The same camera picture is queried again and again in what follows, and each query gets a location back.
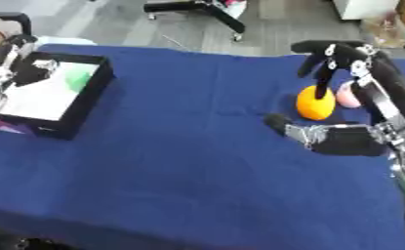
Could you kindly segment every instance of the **floor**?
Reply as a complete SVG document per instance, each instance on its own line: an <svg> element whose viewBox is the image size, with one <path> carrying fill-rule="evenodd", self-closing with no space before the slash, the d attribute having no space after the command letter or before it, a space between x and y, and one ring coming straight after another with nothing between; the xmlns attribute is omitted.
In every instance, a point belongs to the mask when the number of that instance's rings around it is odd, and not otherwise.
<svg viewBox="0 0 405 250"><path fill-rule="evenodd" d="M244 40L201 13L168 13L149 21L145 0L0 0L0 11L22 11L33 20L34 33L83 37L103 45L173 48L242 56L290 54L291 43L304 39L360 39L356 22L339 21L331 1L249 0L240 18ZM392 50L405 58L405 50Z"/></svg>

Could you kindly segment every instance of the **caster wheel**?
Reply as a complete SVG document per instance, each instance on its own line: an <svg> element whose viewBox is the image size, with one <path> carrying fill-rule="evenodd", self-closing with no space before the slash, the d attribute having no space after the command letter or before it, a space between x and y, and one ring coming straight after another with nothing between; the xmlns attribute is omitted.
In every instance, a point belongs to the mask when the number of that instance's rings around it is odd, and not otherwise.
<svg viewBox="0 0 405 250"><path fill-rule="evenodd" d="M243 40L243 34L239 34L239 33L232 34L232 41L240 42L241 40Z"/></svg>
<svg viewBox="0 0 405 250"><path fill-rule="evenodd" d="M150 13L149 15L147 15L147 18L148 18L149 20L154 21L154 20L156 20L156 15L155 15L155 14Z"/></svg>

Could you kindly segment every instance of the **orange ball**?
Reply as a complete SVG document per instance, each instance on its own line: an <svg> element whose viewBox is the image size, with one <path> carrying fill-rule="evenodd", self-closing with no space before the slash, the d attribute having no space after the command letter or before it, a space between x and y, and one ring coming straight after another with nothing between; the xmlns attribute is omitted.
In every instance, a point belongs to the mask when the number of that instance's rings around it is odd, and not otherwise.
<svg viewBox="0 0 405 250"><path fill-rule="evenodd" d="M333 92L328 89L325 96L318 100L315 98L316 86L308 86L298 95L296 108L299 114L311 120L324 120L328 118L336 107L336 98Z"/></svg>

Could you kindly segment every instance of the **black box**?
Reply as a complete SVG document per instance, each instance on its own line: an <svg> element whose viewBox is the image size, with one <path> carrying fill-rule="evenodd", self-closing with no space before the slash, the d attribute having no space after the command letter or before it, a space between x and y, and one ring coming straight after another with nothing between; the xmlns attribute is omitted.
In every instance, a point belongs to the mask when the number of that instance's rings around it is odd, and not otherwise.
<svg viewBox="0 0 405 250"><path fill-rule="evenodd" d="M71 140L75 137L91 109L95 106L102 91L114 77L109 59L97 56L79 56L69 54L49 54L34 52L24 63L33 63L37 60L56 60L61 63L84 63L98 66L89 81L77 94L71 105L65 110L59 120L37 119L9 114L0 114L0 123L8 127L22 127L20 133L37 136L52 137Z"/></svg>

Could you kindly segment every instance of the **blue tablecloth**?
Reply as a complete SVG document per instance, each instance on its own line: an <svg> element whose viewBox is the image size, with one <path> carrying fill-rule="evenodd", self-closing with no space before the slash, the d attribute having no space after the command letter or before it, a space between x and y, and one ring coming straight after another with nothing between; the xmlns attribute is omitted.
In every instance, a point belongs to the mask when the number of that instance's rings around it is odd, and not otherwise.
<svg viewBox="0 0 405 250"><path fill-rule="evenodd" d="M87 249L405 250L385 157L318 155L263 125L298 118L303 57L45 50L105 55L116 79L72 142L0 132L1 228Z"/></svg>

